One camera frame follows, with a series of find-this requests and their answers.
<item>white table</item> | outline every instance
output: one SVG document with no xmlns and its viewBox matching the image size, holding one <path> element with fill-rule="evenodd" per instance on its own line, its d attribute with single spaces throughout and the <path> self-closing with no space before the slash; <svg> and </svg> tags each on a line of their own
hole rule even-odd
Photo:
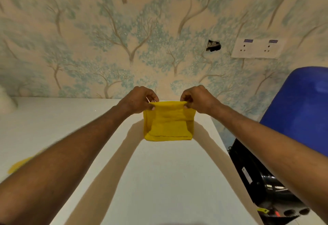
<svg viewBox="0 0 328 225">
<path fill-rule="evenodd" d="M 0 116 L 1 179 L 15 162 L 33 156 L 118 102 L 24 97 L 17 100 L 17 111 Z M 125 145 L 133 144 L 129 140 L 137 139 L 142 124 L 134 126 L 131 134 L 135 136 L 120 145 L 131 126 L 141 119 L 142 114 L 133 115 L 117 129 L 52 225 L 65 224 L 72 212 L 66 225 L 262 224 L 207 115 L 195 116 L 198 124 L 194 138 L 199 143 L 194 139 L 142 140 L 123 171 L 126 157 L 133 151 Z M 116 153 L 109 161 L 118 148 L 123 153 Z"/>
</svg>

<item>electrical outlet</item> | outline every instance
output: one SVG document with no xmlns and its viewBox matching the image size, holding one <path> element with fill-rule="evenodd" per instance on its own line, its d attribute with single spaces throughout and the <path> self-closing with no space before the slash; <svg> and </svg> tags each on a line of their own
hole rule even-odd
<svg viewBox="0 0 328 225">
<path fill-rule="evenodd" d="M 234 58 L 278 58 L 287 39 L 237 38 L 231 57 Z"/>
</svg>

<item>round black hole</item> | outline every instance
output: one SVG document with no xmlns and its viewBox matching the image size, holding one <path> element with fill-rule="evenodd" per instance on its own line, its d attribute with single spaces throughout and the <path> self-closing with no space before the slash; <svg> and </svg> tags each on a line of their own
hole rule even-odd
<svg viewBox="0 0 328 225">
<path fill-rule="evenodd" d="M 310 209 L 309 208 L 302 209 L 302 210 L 299 211 L 299 213 L 301 215 L 307 215 L 307 214 L 309 214 L 309 212 L 310 212 Z"/>
<path fill-rule="evenodd" d="M 284 215 L 285 216 L 294 216 L 296 214 L 296 211 L 295 210 L 286 210 L 284 212 Z"/>
</svg>

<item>folded yellow fabric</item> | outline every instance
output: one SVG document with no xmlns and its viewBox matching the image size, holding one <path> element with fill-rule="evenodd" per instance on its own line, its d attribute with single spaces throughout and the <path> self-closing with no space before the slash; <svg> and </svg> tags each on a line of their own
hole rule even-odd
<svg viewBox="0 0 328 225">
<path fill-rule="evenodd" d="M 155 110 L 145 110 L 144 136 L 149 141 L 191 140 L 196 110 L 187 102 L 154 102 Z"/>
</svg>

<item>wallpaper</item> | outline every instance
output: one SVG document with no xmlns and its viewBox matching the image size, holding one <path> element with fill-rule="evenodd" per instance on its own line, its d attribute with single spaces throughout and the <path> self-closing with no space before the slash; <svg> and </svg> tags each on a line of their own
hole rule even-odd
<svg viewBox="0 0 328 225">
<path fill-rule="evenodd" d="M 328 66 L 327 30 L 328 0 L 0 0 L 0 84 L 65 98 L 144 85 L 165 100 L 203 84 L 258 120 L 292 70 Z M 231 58 L 237 37 L 288 41 L 279 59 Z"/>
</svg>

